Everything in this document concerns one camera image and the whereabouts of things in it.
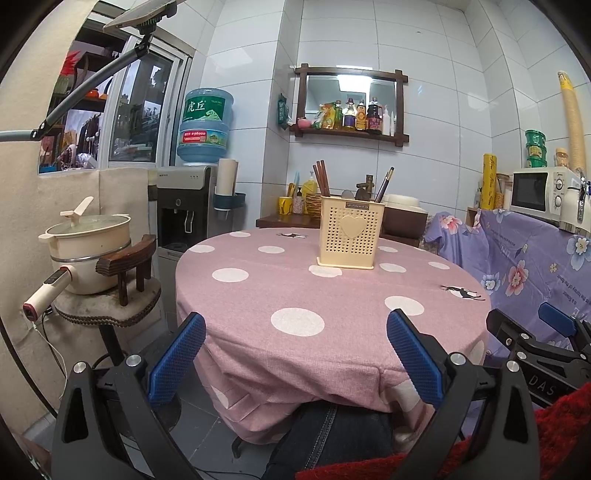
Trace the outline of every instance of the metal screw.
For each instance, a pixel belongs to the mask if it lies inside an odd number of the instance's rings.
[[[125,360],[125,363],[128,367],[137,367],[139,363],[142,361],[142,358],[139,355],[130,355]]]
[[[510,372],[518,372],[519,371],[519,364],[514,362],[513,360],[509,360],[507,362],[507,368]]]
[[[463,365],[466,363],[466,357],[461,353],[452,353],[449,358],[454,365]]]
[[[86,369],[86,364],[84,362],[78,362],[74,365],[74,373],[81,374]]]

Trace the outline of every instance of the glass window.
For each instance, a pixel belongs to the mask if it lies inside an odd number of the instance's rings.
[[[160,114],[173,62],[153,52],[125,73],[109,161],[156,162]]]

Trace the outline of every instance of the pot lid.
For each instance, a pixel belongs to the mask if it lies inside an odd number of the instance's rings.
[[[52,226],[47,233],[51,235],[68,235],[71,233],[87,233],[103,228],[113,227],[129,222],[129,217],[119,215],[87,215],[81,216],[78,223],[72,225],[69,220]]]

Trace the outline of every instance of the blue gripper pad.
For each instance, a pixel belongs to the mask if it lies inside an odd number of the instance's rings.
[[[153,407],[170,402],[205,341],[205,319],[192,312],[190,320],[152,369],[148,379],[148,401]]]
[[[407,325],[399,314],[402,310],[393,310],[388,315],[386,332],[388,340],[413,382],[418,395],[425,403],[439,408],[443,401],[443,378],[441,371],[417,337],[418,332]]]
[[[574,320],[548,302],[540,305],[538,317],[564,337],[574,337],[577,333]]]

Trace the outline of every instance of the yellow cup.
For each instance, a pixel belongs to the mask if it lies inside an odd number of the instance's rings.
[[[293,207],[294,199],[291,197],[279,197],[277,202],[277,212],[279,215],[289,215]]]

